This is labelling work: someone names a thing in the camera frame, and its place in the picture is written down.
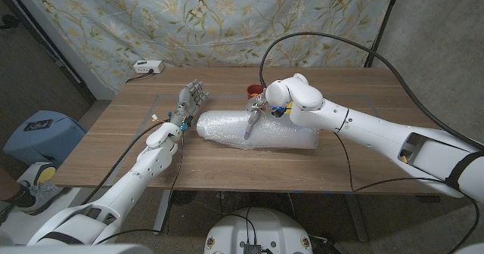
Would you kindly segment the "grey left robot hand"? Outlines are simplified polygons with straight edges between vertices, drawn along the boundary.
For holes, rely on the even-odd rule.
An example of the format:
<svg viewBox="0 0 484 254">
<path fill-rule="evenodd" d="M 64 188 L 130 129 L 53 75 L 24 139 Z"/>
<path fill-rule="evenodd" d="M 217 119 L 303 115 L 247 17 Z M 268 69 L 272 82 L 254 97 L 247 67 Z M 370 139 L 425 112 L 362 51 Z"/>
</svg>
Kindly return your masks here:
<svg viewBox="0 0 484 254">
<path fill-rule="evenodd" d="M 177 126 L 191 126 L 194 117 L 201 108 L 209 93 L 205 90 L 202 81 L 195 79 L 188 83 L 178 94 L 178 103 L 175 112 L 169 121 Z"/>
</svg>

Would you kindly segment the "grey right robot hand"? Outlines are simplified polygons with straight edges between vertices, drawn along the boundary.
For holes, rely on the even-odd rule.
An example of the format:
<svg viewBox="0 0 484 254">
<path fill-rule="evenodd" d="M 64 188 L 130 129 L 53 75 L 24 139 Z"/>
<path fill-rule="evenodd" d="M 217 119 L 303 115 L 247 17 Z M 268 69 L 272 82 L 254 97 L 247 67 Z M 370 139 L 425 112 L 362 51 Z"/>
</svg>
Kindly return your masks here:
<svg viewBox="0 0 484 254">
<path fill-rule="evenodd" d="M 246 103 L 246 110 L 250 112 L 250 116 L 247 122 L 247 127 L 244 132 L 244 139 L 247 140 L 250 137 L 251 131 L 254 125 L 260 120 L 262 114 L 266 109 L 268 101 L 264 94 L 259 94 L 248 100 Z"/>
</svg>

